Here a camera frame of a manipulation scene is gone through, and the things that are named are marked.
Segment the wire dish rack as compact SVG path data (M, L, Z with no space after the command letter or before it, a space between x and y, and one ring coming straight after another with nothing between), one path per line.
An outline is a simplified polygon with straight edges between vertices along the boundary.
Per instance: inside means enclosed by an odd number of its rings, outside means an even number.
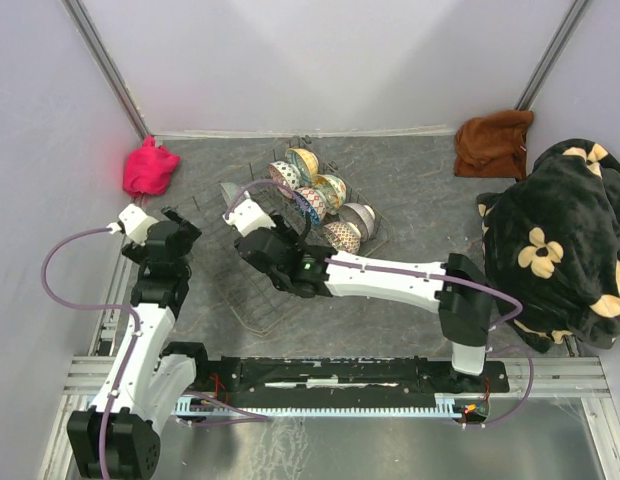
M318 154L319 150L313 143L308 135L281 140L273 144L271 150L252 156L250 161L241 161L224 176L216 178L214 183L212 180L201 183L176 206L179 213L186 214L184 216L203 232L193 252L197 266L201 267L205 278L214 282L241 326L258 336L267 336L283 320L294 316L306 300L278 291L265 274L240 260L234 247L239 234L236 229L225 224L222 218L228 207L222 198L219 184L232 182L242 186L256 179L271 179L267 168L269 163L286 160L285 152L288 148L305 148ZM319 158L320 174L333 174L346 179L334 161L324 161L321 156ZM345 184L345 203L354 202L372 207L347 180ZM299 234L302 232L305 220L303 213L294 200L286 198L276 187L260 186L246 193L266 213L282 215ZM366 257L378 253L392 237L392 228L387 219L376 207L372 209L376 214L375 232L367 242L361 242L359 249L359 254ZM338 215L327 212L320 226L312 226L307 237L308 243L331 246L324 236L323 225L339 220Z

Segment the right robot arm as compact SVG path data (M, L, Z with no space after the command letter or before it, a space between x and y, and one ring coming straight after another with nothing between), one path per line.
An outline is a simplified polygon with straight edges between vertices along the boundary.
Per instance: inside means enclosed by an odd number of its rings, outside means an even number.
M229 214L225 222L239 238L239 256L273 286L300 298L366 297L411 305L439 318L452 344L448 368L457 389L471 391L485 379L485 358L493 297L466 257L402 263L310 245L283 221L269 215Z

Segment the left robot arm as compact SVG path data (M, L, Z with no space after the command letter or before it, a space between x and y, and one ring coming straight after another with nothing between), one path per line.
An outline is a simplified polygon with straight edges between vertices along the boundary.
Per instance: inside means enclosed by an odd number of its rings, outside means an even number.
M188 255L200 230L175 210L157 220L134 204L118 216L122 253L139 267L129 320L112 368L90 405L71 414L67 434L79 473L88 479L149 479L161 433L186 388L211 378L205 347L166 342L189 291Z

